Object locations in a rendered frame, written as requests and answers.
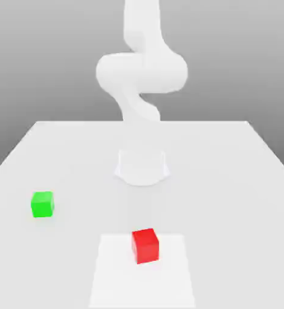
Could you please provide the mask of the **small red cube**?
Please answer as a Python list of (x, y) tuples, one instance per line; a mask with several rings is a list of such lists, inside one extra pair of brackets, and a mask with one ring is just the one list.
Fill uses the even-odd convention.
[(159, 240), (153, 228), (133, 231), (131, 236), (137, 264), (159, 260)]

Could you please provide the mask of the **small green cube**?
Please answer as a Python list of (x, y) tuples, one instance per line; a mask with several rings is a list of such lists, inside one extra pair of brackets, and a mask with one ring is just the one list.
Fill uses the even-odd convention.
[(52, 191), (36, 191), (31, 198), (33, 217), (52, 217), (54, 212), (54, 194)]

